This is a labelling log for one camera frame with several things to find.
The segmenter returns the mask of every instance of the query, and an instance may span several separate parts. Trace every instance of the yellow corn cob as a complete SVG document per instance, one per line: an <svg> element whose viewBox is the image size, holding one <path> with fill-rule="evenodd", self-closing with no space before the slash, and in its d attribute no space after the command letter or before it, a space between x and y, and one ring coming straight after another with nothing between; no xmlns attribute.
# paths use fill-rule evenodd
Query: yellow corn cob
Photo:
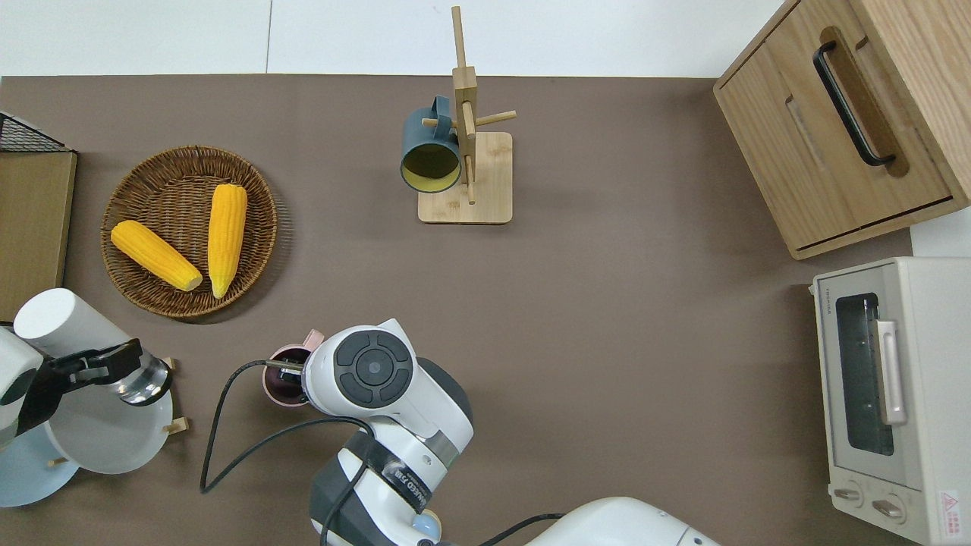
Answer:
<svg viewBox="0 0 971 546"><path fill-rule="evenodd" d="M226 295L236 276L243 248L246 203L245 188L232 184L216 186L209 214L209 279L216 299Z"/></svg>
<svg viewBox="0 0 971 546"><path fill-rule="evenodd" d="M202 283L202 274L179 251L134 220L112 229L112 243L153 275L179 290L190 291Z"/></svg>

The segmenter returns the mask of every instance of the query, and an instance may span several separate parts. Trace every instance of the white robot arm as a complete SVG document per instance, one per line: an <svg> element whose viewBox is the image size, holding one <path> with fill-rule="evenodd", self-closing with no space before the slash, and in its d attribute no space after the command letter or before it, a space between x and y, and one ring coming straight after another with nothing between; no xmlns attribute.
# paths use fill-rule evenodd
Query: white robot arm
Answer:
<svg viewBox="0 0 971 546"><path fill-rule="evenodd" d="M356 433L314 478L310 515L322 531L321 544L449 544L439 542L439 529L417 525L417 519L472 438L472 410L459 384L418 358L394 319L348 328L324 341L303 364L301 381L318 410L363 420L373 430L373 435L364 429ZM627 497L581 506L529 545L578 542L718 546L667 513Z"/></svg>
<svg viewBox="0 0 971 546"><path fill-rule="evenodd" d="M172 384L161 360L70 290L35 295L13 328L0 326L0 448L48 420L67 392L99 385L144 406Z"/></svg>

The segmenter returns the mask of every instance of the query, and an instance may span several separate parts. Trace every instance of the oven window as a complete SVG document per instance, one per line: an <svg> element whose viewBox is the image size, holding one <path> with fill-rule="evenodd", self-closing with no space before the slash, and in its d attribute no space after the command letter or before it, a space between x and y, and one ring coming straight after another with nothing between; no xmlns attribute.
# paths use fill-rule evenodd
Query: oven window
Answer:
<svg viewBox="0 0 971 546"><path fill-rule="evenodd" d="M865 293L836 300L836 326L843 369L850 445L878 455L893 455L893 431L880 419L875 339L870 323L880 316L877 294Z"/></svg>

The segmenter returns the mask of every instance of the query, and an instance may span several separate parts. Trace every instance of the oven handle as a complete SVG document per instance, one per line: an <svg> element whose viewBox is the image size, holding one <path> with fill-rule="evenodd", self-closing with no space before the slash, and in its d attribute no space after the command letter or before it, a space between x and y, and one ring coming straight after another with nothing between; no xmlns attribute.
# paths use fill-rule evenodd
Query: oven handle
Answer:
<svg viewBox="0 0 971 546"><path fill-rule="evenodd" d="M876 349L877 386L880 389L880 418L885 425L907 423L904 392L900 382L900 355L897 353L897 323L870 321Z"/></svg>

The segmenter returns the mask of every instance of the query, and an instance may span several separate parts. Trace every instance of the mug tree stand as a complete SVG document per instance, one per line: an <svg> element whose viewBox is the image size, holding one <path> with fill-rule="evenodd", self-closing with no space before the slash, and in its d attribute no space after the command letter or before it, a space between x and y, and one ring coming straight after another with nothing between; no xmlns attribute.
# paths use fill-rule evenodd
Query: mug tree stand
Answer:
<svg viewBox="0 0 971 546"><path fill-rule="evenodd" d="M465 64L462 15L452 7L455 55L452 70L455 92L455 121L458 150L462 161L461 179L438 193L419 194L419 220L426 223L508 223L513 219L513 136L502 132L479 132L478 125L516 117L516 111L476 117L476 69ZM426 126L437 120L423 119Z"/></svg>

